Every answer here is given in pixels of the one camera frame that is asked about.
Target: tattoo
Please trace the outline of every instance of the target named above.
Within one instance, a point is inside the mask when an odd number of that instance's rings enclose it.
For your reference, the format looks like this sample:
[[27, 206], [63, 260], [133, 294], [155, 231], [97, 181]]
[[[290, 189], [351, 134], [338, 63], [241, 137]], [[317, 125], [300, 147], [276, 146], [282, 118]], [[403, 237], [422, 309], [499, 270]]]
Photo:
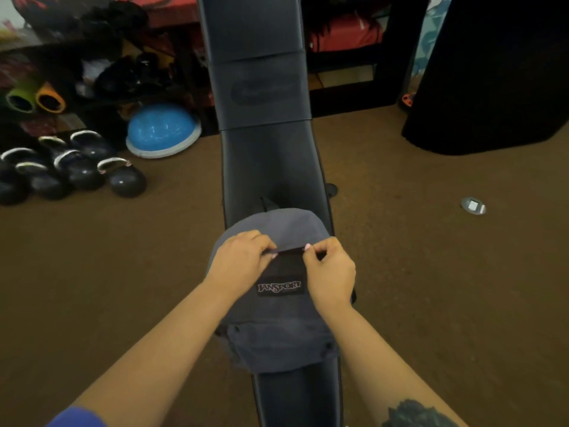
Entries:
[[415, 400], [399, 403], [397, 409], [389, 408], [389, 421], [382, 427], [458, 427], [456, 423], [435, 408], [425, 408]]

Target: orange foam roller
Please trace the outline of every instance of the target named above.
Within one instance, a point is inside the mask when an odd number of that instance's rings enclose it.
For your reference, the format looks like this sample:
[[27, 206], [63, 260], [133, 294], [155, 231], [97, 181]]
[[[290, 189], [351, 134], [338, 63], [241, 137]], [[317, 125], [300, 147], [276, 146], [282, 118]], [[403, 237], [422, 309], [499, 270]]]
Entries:
[[65, 100], [53, 89], [49, 82], [45, 82], [36, 93], [38, 106], [52, 114], [61, 114], [67, 104]]

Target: left hand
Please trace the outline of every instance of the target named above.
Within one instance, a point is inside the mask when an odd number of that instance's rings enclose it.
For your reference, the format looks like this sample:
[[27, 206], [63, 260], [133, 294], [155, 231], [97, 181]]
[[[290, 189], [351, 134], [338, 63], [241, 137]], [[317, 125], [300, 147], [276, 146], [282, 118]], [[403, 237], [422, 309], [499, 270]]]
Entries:
[[230, 295], [235, 302], [276, 257], [276, 253], [265, 253], [274, 249], [276, 244], [271, 238], [258, 230], [241, 232], [217, 249], [204, 283], [215, 285], [220, 294]]

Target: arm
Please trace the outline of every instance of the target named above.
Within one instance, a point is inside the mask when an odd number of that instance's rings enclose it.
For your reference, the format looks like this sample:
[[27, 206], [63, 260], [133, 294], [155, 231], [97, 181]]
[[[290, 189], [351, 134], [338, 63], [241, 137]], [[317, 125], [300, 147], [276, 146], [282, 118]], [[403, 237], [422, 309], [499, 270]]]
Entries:
[[219, 321], [274, 258], [263, 252], [275, 248], [259, 231], [228, 239], [203, 283], [73, 406], [92, 411], [108, 427], [158, 427]]
[[[316, 253], [326, 251], [322, 261]], [[409, 367], [350, 304], [356, 265], [336, 238], [307, 245], [304, 262], [314, 304], [338, 341], [376, 425], [405, 400], [434, 407], [460, 426], [466, 423]]]

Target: blue dome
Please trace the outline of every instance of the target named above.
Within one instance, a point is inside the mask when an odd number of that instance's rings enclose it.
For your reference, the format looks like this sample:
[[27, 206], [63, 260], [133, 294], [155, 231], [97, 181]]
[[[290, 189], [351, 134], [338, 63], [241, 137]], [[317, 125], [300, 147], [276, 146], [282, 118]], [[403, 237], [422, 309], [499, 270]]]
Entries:
[[149, 159], [166, 157], [188, 148], [202, 133], [202, 126], [186, 109], [158, 103], [140, 109], [129, 123], [127, 148]]

